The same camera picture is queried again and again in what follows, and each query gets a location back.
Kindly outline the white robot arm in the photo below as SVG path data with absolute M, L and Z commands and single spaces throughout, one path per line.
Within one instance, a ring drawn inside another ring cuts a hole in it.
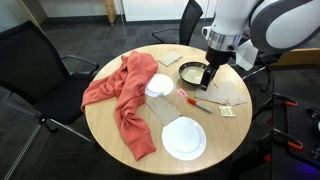
M 287 52 L 320 31 L 320 0 L 217 0 L 212 24 L 202 29 L 208 61 L 200 83 L 202 90 L 227 63 L 246 29 L 256 49 Z

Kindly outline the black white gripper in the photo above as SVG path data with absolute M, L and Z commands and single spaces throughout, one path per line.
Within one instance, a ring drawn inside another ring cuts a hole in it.
M 224 65 L 228 62 L 229 58 L 232 56 L 231 51 L 218 51 L 211 47 L 207 48 L 206 60 L 210 65 L 204 70 L 200 85 L 203 91 L 206 91 L 213 80 L 216 72 L 219 69 L 218 65 Z

